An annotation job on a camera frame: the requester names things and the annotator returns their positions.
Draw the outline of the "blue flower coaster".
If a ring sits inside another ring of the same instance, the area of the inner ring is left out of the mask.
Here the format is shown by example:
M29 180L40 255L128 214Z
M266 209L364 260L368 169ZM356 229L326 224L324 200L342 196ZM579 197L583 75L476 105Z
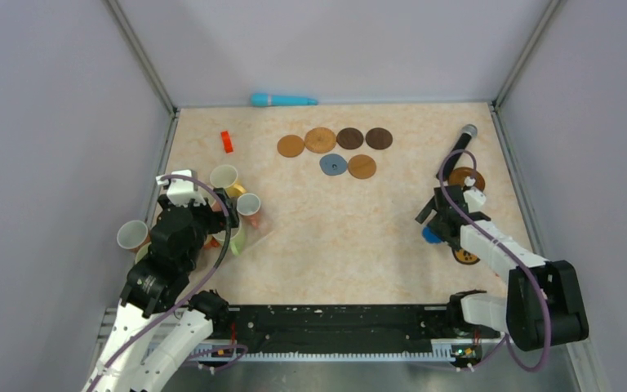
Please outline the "blue flower coaster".
M425 226L421 231L422 238L429 244L440 244L443 242L428 226Z

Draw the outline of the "brown paw print coaster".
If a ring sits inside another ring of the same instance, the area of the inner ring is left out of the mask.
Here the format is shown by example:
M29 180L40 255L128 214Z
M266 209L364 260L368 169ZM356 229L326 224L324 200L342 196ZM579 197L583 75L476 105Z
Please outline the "brown paw print coaster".
M467 252L465 249L453 249L452 255L454 260L462 265L475 265L481 260L479 257Z

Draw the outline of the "brown grooved coaster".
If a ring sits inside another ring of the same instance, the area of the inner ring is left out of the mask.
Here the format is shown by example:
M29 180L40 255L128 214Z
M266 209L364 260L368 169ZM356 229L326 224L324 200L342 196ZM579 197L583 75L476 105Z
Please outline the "brown grooved coaster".
M478 189L483 192L486 188L486 180L479 171L475 171L472 167L457 167L448 177L447 190L453 191L458 188L463 191Z

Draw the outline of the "light wooden coaster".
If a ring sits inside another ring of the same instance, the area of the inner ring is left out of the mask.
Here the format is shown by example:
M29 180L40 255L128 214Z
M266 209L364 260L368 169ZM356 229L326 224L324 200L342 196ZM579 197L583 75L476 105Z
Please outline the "light wooden coaster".
M305 149L304 140L298 135L283 136L277 143L277 151L286 158L294 158Z
M365 180L376 174L376 161L365 154L353 156L348 161L348 172L354 178Z

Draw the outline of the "black microphone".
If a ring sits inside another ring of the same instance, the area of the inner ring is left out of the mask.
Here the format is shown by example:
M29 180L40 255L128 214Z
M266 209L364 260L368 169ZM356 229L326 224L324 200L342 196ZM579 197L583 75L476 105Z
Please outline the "black microphone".
M466 124L460 130L460 136L456 140L456 143L452 146L449 154L447 155L447 161L443 164L442 168L439 168L435 177L438 180L440 175L443 175L443 179L446 180L451 172L455 169L461 153L458 150L465 150L470 141L478 134L478 129L473 124Z

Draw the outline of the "dark wooden coaster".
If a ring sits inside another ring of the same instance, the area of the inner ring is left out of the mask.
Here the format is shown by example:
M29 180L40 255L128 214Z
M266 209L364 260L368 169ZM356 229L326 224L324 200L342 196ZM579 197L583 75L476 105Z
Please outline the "dark wooden coaster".
M336 142L342 149L357 149L364 144L365 136L354 127L341 129L336 136Z
M365 141L370 148L383 150L388 149L393 144L394 137L389 130L383 127L374 127L366 133Z

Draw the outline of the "grey silicone coaster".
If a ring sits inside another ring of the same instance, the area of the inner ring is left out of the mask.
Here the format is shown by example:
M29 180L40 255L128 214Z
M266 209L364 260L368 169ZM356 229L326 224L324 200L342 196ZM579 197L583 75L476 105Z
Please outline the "grey silicone coaster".
M319 160L322 172L327 176L339 176L348 169L347 160L339 154L326 154Z

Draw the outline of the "woven rattan coaster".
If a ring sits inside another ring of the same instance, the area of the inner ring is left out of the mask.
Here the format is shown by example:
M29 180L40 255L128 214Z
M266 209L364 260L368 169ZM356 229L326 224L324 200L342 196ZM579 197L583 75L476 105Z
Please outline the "woven rattan coaster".
M316 154L324 154L336 146L336 133L327 127L315 127L305 134L305 148Z

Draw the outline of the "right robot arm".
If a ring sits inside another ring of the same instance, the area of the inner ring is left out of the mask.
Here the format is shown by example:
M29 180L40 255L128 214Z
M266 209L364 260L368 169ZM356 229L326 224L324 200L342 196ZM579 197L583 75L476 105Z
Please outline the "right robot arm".
M482 212L485 199L479 189L437 187L429 201L434 216L420 214L427 242L476 256L507 287L504 297L478 289L452 295L448 330L468 336L478 325L489 327L508 334L523 351L587 339L589 322L574 266L549 261L503 233Z

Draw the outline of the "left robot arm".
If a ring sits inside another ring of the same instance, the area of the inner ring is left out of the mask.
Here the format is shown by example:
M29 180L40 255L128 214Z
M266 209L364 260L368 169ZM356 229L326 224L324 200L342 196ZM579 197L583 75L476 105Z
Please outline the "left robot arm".
M189 285L189 274L208 237L238 226L225 189L201 185L183 189L177 183L165 189L158 197L161 211L148 231L149 247L127 274L113 330L86 391L127 390L154 329Z

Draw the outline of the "light green mug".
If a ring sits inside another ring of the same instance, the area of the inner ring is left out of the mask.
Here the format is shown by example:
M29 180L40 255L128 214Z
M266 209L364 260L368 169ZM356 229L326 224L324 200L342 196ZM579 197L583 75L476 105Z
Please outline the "light green mug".
M223 230L219 233L213 234L212 237L220 245L224 245L226 240L226 232ZM246 241L246 230L242 226L239 226L238 228L232 228L229 239L229 250L232 252L233 255L240 256L243 253Z

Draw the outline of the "pink printed mug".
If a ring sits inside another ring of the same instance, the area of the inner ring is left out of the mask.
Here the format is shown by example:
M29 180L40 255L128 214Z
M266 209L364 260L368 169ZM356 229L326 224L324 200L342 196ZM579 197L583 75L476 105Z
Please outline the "pink printed mug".
M261 207L260 197L256 194L245 193L237 199L238 214L254 228L260 226Z

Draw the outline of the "red block near cups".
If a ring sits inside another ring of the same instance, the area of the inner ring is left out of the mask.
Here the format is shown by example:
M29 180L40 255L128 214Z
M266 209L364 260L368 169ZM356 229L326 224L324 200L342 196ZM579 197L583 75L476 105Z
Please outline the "red block near cups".
M222 139L224 151L227 154L231 154L233 152L233 142L231 139L231 135L228 131L222 131L220 133L220 138Z

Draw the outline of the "turquoise microphone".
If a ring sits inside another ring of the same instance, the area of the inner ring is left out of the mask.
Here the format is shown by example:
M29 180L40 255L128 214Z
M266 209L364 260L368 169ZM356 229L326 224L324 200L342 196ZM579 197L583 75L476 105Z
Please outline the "turquoise microphone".
M251 105L254 107L270 106L314 106L318 101L304 96L282 96L267 93L254 93L250 97Z

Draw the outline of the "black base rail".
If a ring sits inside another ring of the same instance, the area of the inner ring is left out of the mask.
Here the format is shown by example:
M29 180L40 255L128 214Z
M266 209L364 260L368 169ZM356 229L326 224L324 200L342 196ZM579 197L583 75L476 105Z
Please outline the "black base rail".
M458 326L445 305L236 305L206 361L477 363L501 333Z

